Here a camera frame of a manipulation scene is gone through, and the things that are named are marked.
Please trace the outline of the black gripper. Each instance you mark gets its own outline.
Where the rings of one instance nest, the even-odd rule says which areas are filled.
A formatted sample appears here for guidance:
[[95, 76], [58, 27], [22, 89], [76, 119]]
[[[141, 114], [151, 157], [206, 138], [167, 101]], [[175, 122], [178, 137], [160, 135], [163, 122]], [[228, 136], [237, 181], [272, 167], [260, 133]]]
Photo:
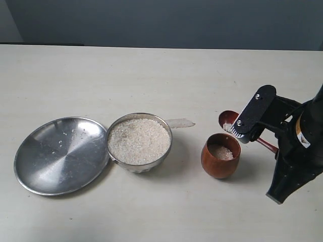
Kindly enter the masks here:
[[273, 180], [266, 196], [283, 204], [296, 190], [322, 173], [322, 96], [303, 104], [276, 96], [272, 85], [261, 86], [235, 119], [230, 132], [251, 142], [259, 127], [278, 140]]

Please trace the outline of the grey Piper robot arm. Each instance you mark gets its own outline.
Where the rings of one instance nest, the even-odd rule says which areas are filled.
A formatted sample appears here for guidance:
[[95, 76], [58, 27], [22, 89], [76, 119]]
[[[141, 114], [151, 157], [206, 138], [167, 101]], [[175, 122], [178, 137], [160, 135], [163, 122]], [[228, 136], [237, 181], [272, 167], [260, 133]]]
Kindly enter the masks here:
[[273, 180], [266, 195], [282, 204], [293, 192], [322, 174], [322, 90], [299, 103], [261, 86], [232, 124], [242, 143], [256, 141], [267, 129], [278, 141]]

